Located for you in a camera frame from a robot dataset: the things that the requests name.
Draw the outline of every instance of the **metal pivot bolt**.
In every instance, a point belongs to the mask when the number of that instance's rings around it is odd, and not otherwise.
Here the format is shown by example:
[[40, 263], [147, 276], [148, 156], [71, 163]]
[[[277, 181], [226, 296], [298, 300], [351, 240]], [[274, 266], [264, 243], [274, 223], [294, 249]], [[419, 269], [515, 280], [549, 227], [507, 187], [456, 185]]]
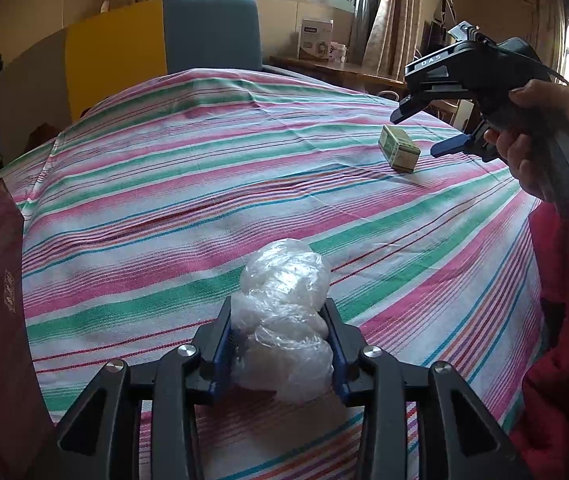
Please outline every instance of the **metal pivot bolt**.
[[369, 357], [369, 359], [375, 359], [376, 357], [380, 357], [382, 353], [383, 350], [379, 346], [368, 345], [363, 348], [363, 354]]
[[193, 354], [197, 352], [197, 348], [193, 345], [180, 345], [178, 347], [178, 353], [183, 357], [191, 357]]
[[111, 361], [104, 365], [104, 368], [106, 368], [107, 372], [117, 374], [124, 368], [124, 361], [122, 361], [122, 359], [111, 359]]
[[434, 371], [438, 374], [444, 374], [446, 372], [450, 372], [451, 370], [451, 365], [445, 361], [436, 361], [434, 364]]

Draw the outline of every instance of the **crumpled plastic bag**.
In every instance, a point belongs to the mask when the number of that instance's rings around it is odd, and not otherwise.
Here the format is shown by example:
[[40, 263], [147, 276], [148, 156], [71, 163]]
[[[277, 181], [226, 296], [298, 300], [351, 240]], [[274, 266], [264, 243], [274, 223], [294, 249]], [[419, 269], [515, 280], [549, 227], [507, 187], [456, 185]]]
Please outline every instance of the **crumpled plastic bag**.
[[238, 344], [234, 381], [275, 391], [284, 402], [306, 402], [331, 385], [333, 352], [318, 314], [331, 270], [300, 240], [277, 240], [257, 251], [231, 295], [231, 328]]

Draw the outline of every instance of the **table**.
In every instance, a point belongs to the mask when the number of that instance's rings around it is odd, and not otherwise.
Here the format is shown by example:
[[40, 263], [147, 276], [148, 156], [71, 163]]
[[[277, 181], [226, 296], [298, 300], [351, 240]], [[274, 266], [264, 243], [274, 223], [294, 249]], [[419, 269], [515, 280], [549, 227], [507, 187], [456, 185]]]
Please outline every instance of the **table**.
[[309, 70], [322, 73], [337, 79], [339, 86], [361, 90], [364, 84], [382, 85], [397, 91], [402, 95], [406, 86], [402, 81], [396, 81], [389, 76], [379, 75], [363, 69], [354, 63], [341, 63], [340, 61], [314, 61], [298, 59], [296, 57], [272, 56], [271, 63], [274, 66], [296, 72], [297, 70]]
[[[540, 348], [527, 217], [538, 200], [500, 160], [430, 146], [458, 132], [403, 124], [416, 171], [377, 140], [397, 103], [237, 70], [188, 70], [109, 97], [0, 172], [24, 218], [24, 312], [59, 420], [109, 359], [159, 359], [238, 289], [249, 255], [300, 238], [331, 266], [345, 322], [399, 360], [451, 362], [507, 428]], [[143, 405], [141, 478], [149, 476]], [[197, 412], [207, 479], [349, 476], [362, 410], [235, 391]], [[410, 475], [417, 416], [407, 412]]]

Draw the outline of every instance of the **red clothing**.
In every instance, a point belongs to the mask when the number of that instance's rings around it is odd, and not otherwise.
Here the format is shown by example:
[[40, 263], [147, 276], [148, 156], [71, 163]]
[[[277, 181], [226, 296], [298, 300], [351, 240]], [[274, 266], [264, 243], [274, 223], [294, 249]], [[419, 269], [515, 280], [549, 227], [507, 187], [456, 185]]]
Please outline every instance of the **red clothing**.
[[542, 298], [564, 305], [557, 346], [523, 379], [525, 410], [511, 437], [533, 475], [564, 479], [569, 471], [569, 224], [543, 203], [529, 217]]

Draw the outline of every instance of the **human hand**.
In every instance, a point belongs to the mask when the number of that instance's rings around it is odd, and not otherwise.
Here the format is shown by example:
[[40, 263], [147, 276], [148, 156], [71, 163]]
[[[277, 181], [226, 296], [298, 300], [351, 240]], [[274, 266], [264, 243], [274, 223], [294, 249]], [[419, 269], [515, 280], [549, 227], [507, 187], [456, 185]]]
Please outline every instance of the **human hand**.
[[[569, 86], [532, 79], [522, 88], [509, 92], [509, 98], [522, 108], [555, 108], [569, 121]], [[539, 170], [531, 158], [531, 137], [522, 132], [487, 130], [485, 140], [496, 145], [507, 161], [509, 171], [527, 193], [544, 199]]]

